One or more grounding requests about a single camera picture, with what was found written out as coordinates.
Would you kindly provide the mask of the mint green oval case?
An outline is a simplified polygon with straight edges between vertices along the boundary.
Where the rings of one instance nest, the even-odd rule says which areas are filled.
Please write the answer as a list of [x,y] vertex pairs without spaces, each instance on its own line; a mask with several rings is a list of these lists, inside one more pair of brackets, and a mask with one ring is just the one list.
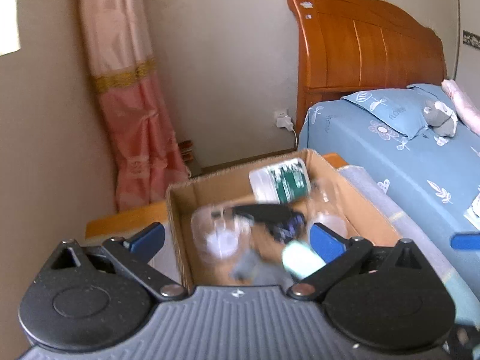
[[319,271],[326,262],[308,244],[291,241],[281,252],[283,267],[296,279],[303,280]]

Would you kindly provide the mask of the black stapler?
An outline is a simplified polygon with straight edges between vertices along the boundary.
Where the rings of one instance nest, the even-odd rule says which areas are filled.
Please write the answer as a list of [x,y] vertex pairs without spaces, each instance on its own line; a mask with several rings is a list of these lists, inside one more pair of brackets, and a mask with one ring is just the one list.
[[213,210],[211,213],[211,216],[215,219],[222,217],[222,215],[241,216],[254,222],[265,224],[306,224],[306,219],[302,212],[282,204],[228,205]]

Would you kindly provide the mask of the clear square plastic container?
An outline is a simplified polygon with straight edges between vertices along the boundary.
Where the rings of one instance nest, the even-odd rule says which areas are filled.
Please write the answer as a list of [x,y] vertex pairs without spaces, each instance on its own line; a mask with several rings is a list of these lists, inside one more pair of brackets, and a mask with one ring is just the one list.
[[208,265],[232,263],[249,249],[253,222],[231,205],[205,205],[191,216],[193,244]]

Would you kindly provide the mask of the grey cat figurine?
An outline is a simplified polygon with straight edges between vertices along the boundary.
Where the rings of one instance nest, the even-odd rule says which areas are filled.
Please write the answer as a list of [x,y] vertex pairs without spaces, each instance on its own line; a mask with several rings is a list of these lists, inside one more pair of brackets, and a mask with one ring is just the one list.
[[281,286],[288,289],[294,283],[283,266],[266,262],[255,250],[247,250],[235,264],[230,277],[250,282],[252,286]]

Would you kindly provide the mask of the papers on bed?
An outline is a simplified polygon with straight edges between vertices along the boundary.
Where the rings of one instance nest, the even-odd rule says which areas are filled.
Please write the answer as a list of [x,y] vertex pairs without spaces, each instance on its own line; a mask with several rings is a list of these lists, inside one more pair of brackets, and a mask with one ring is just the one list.
[[465,211],[464,217],[477,229],[480,230],[480,193],[472,201]]

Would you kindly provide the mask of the clear plastic jar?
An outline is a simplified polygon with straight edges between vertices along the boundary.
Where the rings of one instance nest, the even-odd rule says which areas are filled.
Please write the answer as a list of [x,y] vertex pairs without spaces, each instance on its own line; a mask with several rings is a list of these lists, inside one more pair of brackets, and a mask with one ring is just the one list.
[[348,238],[349,222],[343,213],[338,187],[326,178],[314,180],[307,197],[308,232],[315,223],[326,225],[339,236]]

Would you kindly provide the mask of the black fidget cube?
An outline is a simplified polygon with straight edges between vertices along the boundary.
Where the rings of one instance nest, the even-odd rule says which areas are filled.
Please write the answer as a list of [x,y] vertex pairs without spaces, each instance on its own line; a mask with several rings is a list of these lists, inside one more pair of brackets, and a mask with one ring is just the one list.
[[284,245],[301,236],[305,226],[306,219],[304,215],[298,211],[294,211],[288,219],[266,225],[272,238],[276,242]]

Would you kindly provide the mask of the blue floral bed sheet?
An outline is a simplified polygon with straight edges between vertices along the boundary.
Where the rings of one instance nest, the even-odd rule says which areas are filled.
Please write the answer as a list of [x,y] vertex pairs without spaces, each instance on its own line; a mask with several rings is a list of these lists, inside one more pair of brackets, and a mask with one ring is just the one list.
[[[437,85],[406,89],[454,107]],[[444,227],[449,234],[478,231],[464,213],[479,194],[479,136],[463,123],[454,137],[441,137],[428,125],[409,140],[340,98],[307,110],[299,146],[320,154],[335,152],[363,167],[422,228]]]

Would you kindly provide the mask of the brown cardboard box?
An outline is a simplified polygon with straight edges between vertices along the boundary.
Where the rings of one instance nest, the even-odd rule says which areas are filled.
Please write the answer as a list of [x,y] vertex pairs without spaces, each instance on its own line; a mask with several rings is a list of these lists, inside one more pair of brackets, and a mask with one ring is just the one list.
[[337,185],[343,213],[348,220],[350,236],[363,236],[378,246],[393,246],[397,243],[400,235],[385,215],[340,175],[339,169],[347,163],[339,155],[322,156],[315,150],[306,149],[264,158],[174,184],[168,188],[168,220],[176,262],[181,283],[189,291],[193,291],[197,285],[239,286],[241,284],[230,278],[230,265],[215,267],[202,261],[194,245],[191,215],[202,206],[252,203],[255,198],[249,182],[249,173],[257,168],[290,158],[304,160],[307,173],[312,180],[324,177]]

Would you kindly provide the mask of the pink curtain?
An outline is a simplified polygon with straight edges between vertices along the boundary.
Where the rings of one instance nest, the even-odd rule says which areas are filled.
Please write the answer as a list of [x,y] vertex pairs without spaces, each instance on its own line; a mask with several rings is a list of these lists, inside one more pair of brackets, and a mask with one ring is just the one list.
[[119,210],[188,177],[157,76],[143,0],[80,0],[89,70],[118,168]]

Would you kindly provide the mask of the white bottle green label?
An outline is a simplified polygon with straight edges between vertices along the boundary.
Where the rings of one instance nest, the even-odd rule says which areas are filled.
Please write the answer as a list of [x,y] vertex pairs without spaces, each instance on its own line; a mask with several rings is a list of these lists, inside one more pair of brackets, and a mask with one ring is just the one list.
[[307,168],[301,158],[283,160],[251,171],[249,181],[258,203],[288,204],[311,192]]

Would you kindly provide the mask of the grey plush toy on bed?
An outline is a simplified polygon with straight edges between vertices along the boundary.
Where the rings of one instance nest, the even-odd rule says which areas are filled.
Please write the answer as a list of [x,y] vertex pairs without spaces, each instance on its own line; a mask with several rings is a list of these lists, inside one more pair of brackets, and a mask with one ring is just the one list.
[[454,137],[458,126],[456,112],[445,103],[427,100],[422,110],[427,124],[440,137]]

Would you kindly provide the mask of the blue floral pillow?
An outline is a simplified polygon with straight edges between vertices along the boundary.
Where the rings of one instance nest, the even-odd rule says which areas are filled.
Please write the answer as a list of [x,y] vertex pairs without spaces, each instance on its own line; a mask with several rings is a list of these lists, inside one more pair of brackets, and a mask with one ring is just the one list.
[[423,116],[428,99],[409,88],[362,90],[342,96],[342,100],[363,108],[409,140],[428,128]]

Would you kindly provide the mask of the orange wooden headboard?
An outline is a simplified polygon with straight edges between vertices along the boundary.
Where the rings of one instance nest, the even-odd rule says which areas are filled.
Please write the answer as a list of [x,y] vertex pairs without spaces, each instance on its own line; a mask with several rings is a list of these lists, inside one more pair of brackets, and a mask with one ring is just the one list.
[[441,39],[383,0],[287,0],[298,24],[296,127],[308,109],[365,89],[440,85]]

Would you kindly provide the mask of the white wall charger plug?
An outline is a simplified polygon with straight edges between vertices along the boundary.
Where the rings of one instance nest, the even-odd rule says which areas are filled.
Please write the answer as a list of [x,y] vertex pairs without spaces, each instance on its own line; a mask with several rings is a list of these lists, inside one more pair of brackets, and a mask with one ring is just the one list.
[[283,128],[292,133],[295,139],[295,149],[298,149],[298,136],[295,131],[295,125],[289,115],[287,108],[274,111],[275,125],[277,128]]

